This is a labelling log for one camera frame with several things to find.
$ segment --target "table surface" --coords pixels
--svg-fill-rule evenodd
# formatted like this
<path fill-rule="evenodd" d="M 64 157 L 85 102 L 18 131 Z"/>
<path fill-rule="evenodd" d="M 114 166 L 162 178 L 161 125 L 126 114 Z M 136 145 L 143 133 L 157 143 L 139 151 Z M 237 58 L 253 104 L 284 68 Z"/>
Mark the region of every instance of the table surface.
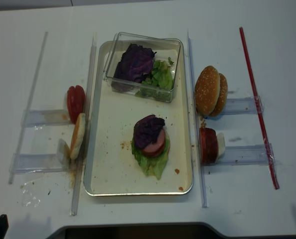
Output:
<path fill-rule="evenodd" d="M 16 175 L 12 185 L 7 183 L 44 32 L 84 42 L 80 50 L 87 52 L 94 33 L 98 49 L 119 31 L 178 38 L 186 48 L 189 30 L 194 76 L 214 65 L 226 75 L 234 97 L 244 97 L 252 92 L 240 26 L 265 107 L 279 190 L 273 189 L 266 166 L 207 167 L 209 208 L 202 208 L 194 167 L 193 188 L 184 196 L 92 198 L 81 186 L 73 217 L 67 173 Z M 88 75 L 82 62 L 87 54 L 77 54 L 80 64 L 71 70 L 80 71 L 81 79 Z M 261 133 L 253 126 L 257 118 L 251 119 L 249 129 L 257 133 L 246 140 L 256 143 Z M 223 117 L 209 124 L 224 131 L 237 130 L 239 123 Z M 33 205 L 23 203 L 24 191 L 35 197 Z M 43 239 L 69 226 L 189 222 L 206 223 L 234 237 L 296 235 L 296 1 L 165 1 L 0 12 L 1 214 L 8 215 L 6 238 L 12 239 Z"/>

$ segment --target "plastic box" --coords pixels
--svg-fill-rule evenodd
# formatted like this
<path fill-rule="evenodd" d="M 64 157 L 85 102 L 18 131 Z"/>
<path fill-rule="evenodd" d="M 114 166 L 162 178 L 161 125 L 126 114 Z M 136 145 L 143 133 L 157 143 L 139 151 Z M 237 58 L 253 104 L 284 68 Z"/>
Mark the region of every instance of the plastic box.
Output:
<path fill-rule="evenodd" d="M 151 48 L 153 52 L 156 52 L 154 61 L 161 60 L 168 62 L 168 58 L 171 58 L 171 61 L 173 61 L 174 64 L 170 66 L 170 71 L 174 81 L 170 90 L 114 77 L 117 64 L 120 62 L 123 53 L 126 52 L 130 44 L 137 44 L 139 46 L 143 46 L 144 48 Z M 179 52 L 180 41 L 177 39 L 157 39 L 120 32 L 115 35 L 106 65 L 104 67 L 105 80 L 107 80 L 108 84 L 112 86 L 113 91 L 139 97 L 152 98 L 157 101 L 169 103 L 172 101 L 176 82 L 176 69 Z"/>

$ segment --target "bread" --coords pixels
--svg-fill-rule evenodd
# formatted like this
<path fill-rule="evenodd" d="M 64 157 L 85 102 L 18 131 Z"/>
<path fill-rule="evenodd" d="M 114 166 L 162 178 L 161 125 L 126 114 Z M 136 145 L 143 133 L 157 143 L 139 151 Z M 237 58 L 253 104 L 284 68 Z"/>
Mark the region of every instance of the bread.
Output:
<path fill-rule="evenodd" d="M 86 116 L 84 113 L 80 113 L 77 117 L 75 128 L 72 136 L 72 142 L 70 144 L 70 159 L 75 161 L 79 154 L 80 146 L 82 145 L 85 134 Z"/>
<path fill-rule="evenodd" d="M 227 79 L 221 73 L 219 73 L 219 75 L 220 75 L 220 93 L 219 93 L 218 102 L 217 102 L 213 112 L 211 112 L 211 114 L 209 115 L 211 117 L 218 116 L 221 113 L 221 111 L 223 110 L 223 108 L 226 104 L 227 96 L 228 96 Z"/>
<path fill-rule="evenodd" d="M 214 110 L 220 93 L 219 72 L 213 66 L 207 66 L 201 72 L 194 88 L 195 102 L 198 112 L 204 116 Z"/>

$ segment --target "white tray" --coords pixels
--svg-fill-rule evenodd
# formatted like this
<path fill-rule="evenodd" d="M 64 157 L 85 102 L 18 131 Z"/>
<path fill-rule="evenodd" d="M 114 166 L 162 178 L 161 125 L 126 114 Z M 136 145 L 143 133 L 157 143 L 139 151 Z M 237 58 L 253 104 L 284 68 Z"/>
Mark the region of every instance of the white tray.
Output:
<path fill-rule="evenodd" d="M 193 172 L 182 43 L 171 103 L 113 92 L 103 80 L 111 44 L 104 43 L 99 51 L 84 174 L 86 192 L 91 196 L 182 195 L 189 192 Z M 170 137 L 169 160 L 160 180 L 144 175 L 131 150 L 135 123 L 150 114 L 165 119 Z"/>

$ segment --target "red rod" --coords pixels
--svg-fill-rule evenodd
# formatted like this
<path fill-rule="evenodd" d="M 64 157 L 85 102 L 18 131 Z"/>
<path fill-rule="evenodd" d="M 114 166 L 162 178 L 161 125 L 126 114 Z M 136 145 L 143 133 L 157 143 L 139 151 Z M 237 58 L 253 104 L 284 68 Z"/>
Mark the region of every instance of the red rod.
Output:
<path fill-rule="evenodd" d="M 252 67 L 251 67 L 251 63 L 250 63 L 250 57 L 249 57 L 248 48 L 247 48 L 247 44 L 246 44 L 246 38 L 244 36 L 243 28 L 240 27 L 239 30 L 240 30 L 244 55 L 245 55 L 246 61 L 247 61 L 247 66 L 248 66 L 248 71 L 249 71 L 249 76 L 250 76 L 253 95 L 254 95 L 255 98 L 257 98 L 258 97 L 258 92 L 257 92 L 256 83 L 254 82 L 254 76 L 253 76 Z M 279 187 L 276 171 L 274 169 L 274 162 L 273 162 L 273 157 L 272 157 L 273 152 L 271 152 L 266 127 L 265 127 L 264 121 L 263 121 L 263 115 L 260 112 L 260 106 L 259 106 L 259 103 L 257 101 L 256 101 L 256 106 L 257 106 L 257 112 L 258 112 L 259 122 L 260 122 L 260 126 L 261 126 L 263 141 L 264 141 L 264 144 L 266 146 L 266 152 L 267 152 L 268 161 L 269 161 L 269 169 L 270 169 L 270 174 L 271 174 L 271 177 L 272 177 L 273 185 L 274 185 L 275 189 L 279 189 L 280 187 Z"/>

